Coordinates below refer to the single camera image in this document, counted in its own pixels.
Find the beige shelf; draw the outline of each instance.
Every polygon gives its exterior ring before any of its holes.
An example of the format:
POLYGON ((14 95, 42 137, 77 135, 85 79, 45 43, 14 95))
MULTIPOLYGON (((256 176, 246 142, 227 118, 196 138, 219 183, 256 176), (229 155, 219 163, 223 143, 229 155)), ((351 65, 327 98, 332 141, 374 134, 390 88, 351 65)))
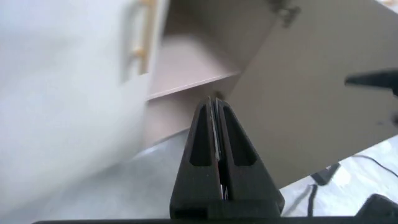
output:
POLYGON ((207 96, 201 88, 193 88, 148 101, 144 147, 188 129, 198 103, 207 96))
POLYGON ((169 16, 148 100, 240 73, 192 21, 169 16))

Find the cabinet door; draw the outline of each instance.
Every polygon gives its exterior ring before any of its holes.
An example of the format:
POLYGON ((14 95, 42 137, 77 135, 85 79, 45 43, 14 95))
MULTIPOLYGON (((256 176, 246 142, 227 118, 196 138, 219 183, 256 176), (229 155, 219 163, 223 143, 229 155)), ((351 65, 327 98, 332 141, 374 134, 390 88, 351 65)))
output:
POLYGON ((0 3, 0 215, 140 149, 165 5, 0 3))
POLYGON ((391 91, 345 86, 347 75, 398 67, 398 14, 373 0, 296 0, 229 102, 283 187, 396 133, 391 91))

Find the cabinet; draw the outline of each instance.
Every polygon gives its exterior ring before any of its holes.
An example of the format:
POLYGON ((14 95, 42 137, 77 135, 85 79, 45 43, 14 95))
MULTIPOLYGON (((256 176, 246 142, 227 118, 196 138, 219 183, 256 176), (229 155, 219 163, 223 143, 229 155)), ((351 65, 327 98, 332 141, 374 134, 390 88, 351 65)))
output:
POLYGON ((159 80, 178 87, 163 91, 165 96, 149 95, 148 146, 187 129, 198 100, 211 94, 223 95, 232 106, 279 187, 397 133, 391 119, 398 101, 390 91, 344 81, 398 66, 398 14, 373 0, 295 0, 285 7, 301 13, 285 27, 271 3, 278 1, 172 1, 168 22, 188 12, 195 28, 201 26, 217 46, 209 47, 211 61, 199 60, 199 43, 188 43, 201 37, 189 30, 194 26, 180 18, 181 31, 171 29, 178 35, 170 36, 166 26, 163 47, 180 38, 186 52, 167 54, 167 64, 162 53, 157 59, 162 69, 155 71, 151 88, 159 80), (218 49, 229 63, 218 60, 218 49), (190 58, 197 64, 186 62, 190 58), (171 64, 178 67, 170 73, 171 64))
POLYGON ((141 149, 153 3, 0 3, 0 215, 141 149))
POLYGON ((398 66, 398 15, 295 0, 285 28, 282 2, 2 3, 0 214, 188 129, 208 95, 279 187, 394 135, 392 94, 344 79, 398 66))

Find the gray floor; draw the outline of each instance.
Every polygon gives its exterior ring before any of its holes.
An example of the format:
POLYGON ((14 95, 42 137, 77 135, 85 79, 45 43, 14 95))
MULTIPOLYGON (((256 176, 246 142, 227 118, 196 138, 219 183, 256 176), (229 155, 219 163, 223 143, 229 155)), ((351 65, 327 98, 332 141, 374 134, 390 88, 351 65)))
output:
MULTIPOLYGON (((49 198, 43 198, 0 217, 2 224, 38 220, 168 218, 169 200, 187 133, 152 147, 124 164, 114 166, 49 198)), ((398 137, 360 154, 374 157, 398 172, 398 137)), ((363 158, 350 157, 331 183, 320 187, 314 215, 355 215, 368 196, 379 193, 398 202, 398 179, 363 158)), ((283 216, 306 216, 310 185, 306 177, 281 189, 283 216)))

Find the wire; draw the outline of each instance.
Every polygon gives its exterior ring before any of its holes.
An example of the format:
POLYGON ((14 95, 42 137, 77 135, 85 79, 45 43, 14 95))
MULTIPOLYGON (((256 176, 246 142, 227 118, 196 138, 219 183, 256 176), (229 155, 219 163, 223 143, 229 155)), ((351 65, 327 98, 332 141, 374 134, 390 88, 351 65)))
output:
MULTIPOLYGON (((394 171, 392 171, 392 170, 388 169, 387 167, 383 166, 382 164, 380 164, 380 162, 378 162, 377 160, 373 159, 370 156, 353 155, 352 157, 359 157, 359 158, 369 159, 369 160, 373 161, 374 163, 376 163, 377 165, 379 165, 384 170, 390 172, 392 175, 394 175, 394 176, 396 176, 398 178, 398 175, 394 171)), ((313 184, 310 197, 308 198, 308 208, 307 208, 307 216, 308 217, 313 217, 313 202, 315 200, 315 196, 317 195, 317 192, 318 192, 318 185, 317 184, 313 184)))
POLYGON ((308 198, 308 208, 307 208, 308 217, 313 217, 313 201, 315 200, 315 196, 317 196, 317 192, 318 192, 318 185, 313 184, 310 197, 308 198))
POLYGON ((396 176, 398 178, 398 175, 394 171, 392 171, 392 170, 388 169, 387 167, 381 165, 380 162, 378 162, 377 160, 373 159, 372 157, 364 156, 364 155, 353 155, 353 157, 360 157, 360 158, 365 158, 365 159, 372 160, 377 165, 379 165, 381 168, 385 169, 386 171, 390 172, 391 174, 393 174, 394 176, 396 176))

